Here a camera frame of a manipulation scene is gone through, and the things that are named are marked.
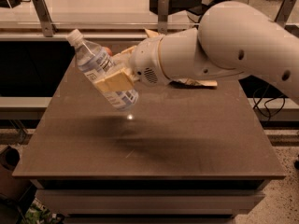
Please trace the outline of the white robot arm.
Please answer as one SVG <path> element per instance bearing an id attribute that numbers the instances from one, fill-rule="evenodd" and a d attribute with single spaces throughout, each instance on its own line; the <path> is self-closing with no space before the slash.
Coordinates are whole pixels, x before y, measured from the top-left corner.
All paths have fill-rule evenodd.
<path id="1" fill-rule="evenodd" d="M 299 38 L 236 1 L 211 7 L 197 28 L 149 37 L 114 60 L 118 65 L 95 81 L 99 91 L 127 91 L 137 81 L 255 76 L 299 102 Z"/>

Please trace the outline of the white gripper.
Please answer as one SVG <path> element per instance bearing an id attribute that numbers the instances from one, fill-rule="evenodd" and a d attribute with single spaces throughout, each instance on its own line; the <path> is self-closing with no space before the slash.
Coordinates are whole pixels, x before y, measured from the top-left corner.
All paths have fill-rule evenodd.
<path id="1" fill-rule="evenodd" d="M 148 85 L 167 85 L 170 79 L 164 74 L 159 59 L 159 46 L 163 39 L 162 35 L 147 38 L 137 46 L 131 46 L 112 56 L 116 65 L 133 68 L 139 80 Z M 100 92 L 129 91 L 134 87 L 135 77 L 127 68 L 122 68 L 110 75 L 98 79 L 94 86 Z"/>

